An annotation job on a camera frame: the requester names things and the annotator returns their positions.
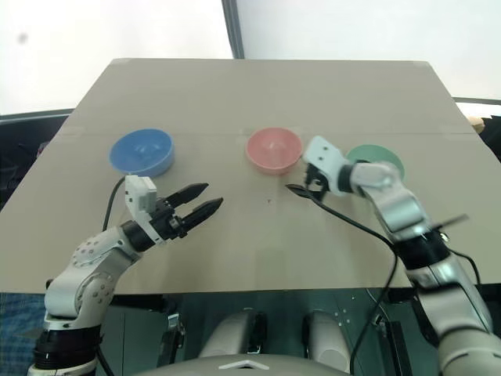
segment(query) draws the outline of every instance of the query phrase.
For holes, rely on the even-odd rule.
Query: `pink bowl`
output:
[[[289,172],[303,152],[301,139],[285,128],[264,128],[247,141],[245,152],[259,171],[268,175]]]

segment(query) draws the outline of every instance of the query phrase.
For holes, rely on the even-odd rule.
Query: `black cable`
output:
[[[104,357],[103,351],[101,351],[101,346],[97,346],[97,359],[101,363],[101,367],[104,369],[104,373],[106,376],[114,376],[113,371],[110,368],[110,365],[106,361],[106,358]]]
[[[347,217],[346,215],[343,215],[341,214],[340,212],[338,211],[335,211],[334,209],[332,208],[329,208],[327,205],[325,205],[322,201],[320,200],[317,200],[311,190],[306,186],[305,188],[305,192],[306,194],[308,195],[309,199],[311,201],[313,201],[317,206],[319,206],[320,208],[322,208],[323,210],[325,210],[326,212],[338,217],[339,219],[345,221],[346,223],[349,223],[350,225],[353,225],[355,226],[356,228],[362,230],[362,231],[365,231],[366,233],[376,237],[377,239],[381,240],[383,243],[385,243],[390,249],[391,251],[393,252],[393,266],[391,267],[391,272],[390,272],[390,275],[388,276],[387,278],[387,281],[386,283],[384,284],[384,287],[383,287],[383,290],[381,291],[379,297],[377,298],[375,304],[374,304],[374,307],[370,310],[370,314],[369,316],[367,317],[367,321],[366,323],[364,324],[363,328],[362,328],[362,331],[360,332],[359,334],[359,337],[357,338],[357,341],[355,343],[355,346],[353,347],[353,351],[351,352],[351,356],[350,356],[350,374],[355,374],[355,359],[356,359],[356,356],[357,356],[357,352],[360,348],[360,345],[362,344],[362,341],[366,335],[366,332],[367,332],[367,329],[369,328],[369,325],[370,323],[372,322],[372,318],[374,317],[374,315],[376,314],[376,311],[379,309],[380,307],[380,304],[381,302],[383,301],[383,298],[384,296],[388,293],[388,290],[390,289],[390,284],[391,282],[393,281],[393,278],[395,277],[395,272],[397,270],[397,265],[398,265],[398,257],[395,253],[395,250],[393,248],[393,244],[386,238],[384,237],[383,235],[381,235],[380,233],[377,233],[376,231],[370,229],[369,227],[366,227],[364,226],[363,224],[361,223],[358,223],[356,221],[354,221],[353,219]]]
[[[113,206],[113,201],[115,199],[115,195],[117,194],[118,188],[120,188],[124,180],[125,176],[117,181],[117,184],[115,184],[113,190],[111,191],[110,199],[108,200],[108,207],[106,208],[106,214],[104,215],[103,231],[105,231],[108,228],[108,222],[110,221],[111,207]]]
[[[473,271],[475,273],[475,278],[477,279],[477,284],[481,284],[480,273],[478,272],[477,264],[475,264],[475,261],[469,255],[465,255],[464,253],[461,253],[461,252],[458,252],[458,251],[453,251],[452,249],[450,251],[454,255],[462,257],[463,259],[465,258],[466,260],[468,260],[468,262],[471,265],[471,268],[473,269]]]

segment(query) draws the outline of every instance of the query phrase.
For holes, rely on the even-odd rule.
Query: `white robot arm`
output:
[[[94,374],[100,326],[118,279],[144,251],[186,236],[218,210],[222,198],[203,203],[184,218],[175,215],[176,207],[199,196],[207,186],[193,184],[157,199],[150,178],[125,177],[125,201],[133,220],[85,240],[67,268],[50,283],[44,331],[37,340],[29,375]]]
[[[444,375],[501,374],[501,340],[477,288],[456,256],[445,246],[395,166],[347,161],[324,138],[316,136],[304,155],[307,187],[367,198],[416,288],[415,309],[428,341],[438,346]]]

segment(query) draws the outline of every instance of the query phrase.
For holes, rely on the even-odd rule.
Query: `white wall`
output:
[[[73,108],[121,57],[231,58],[221,0],[0,0],[0,114]]]
[[[248,59],[427,60],[453,96],[501,99],[500,0],[238,0]]]

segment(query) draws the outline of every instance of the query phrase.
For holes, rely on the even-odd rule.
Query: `table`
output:
[[[188,237],[156,246],[121,278],[119,294],[381,286],[391,253],[289,192],[305,164],[261,175],[244,156],[255,130],[282,126],[308,142],[322,135],[347,152],[363,143],[395,151],[405,184],[450,247],[475,258],[485,283],[500,282],[501,166],[424,62],[114,60],[65,122],[0,213],[0,290],[43,292],[74,248],[98,233],[120,174],[114,142],[139,128],[173,136],[175,163],[153,181],[159,195],[210,183],[196,203],[224,197]],[[128,217],[119,191],[111,224]],[[381,231],[369,203],[326,203]],[[465,264],[467,272],[470,267]],[[394,286],[407,286],[399,269]]]

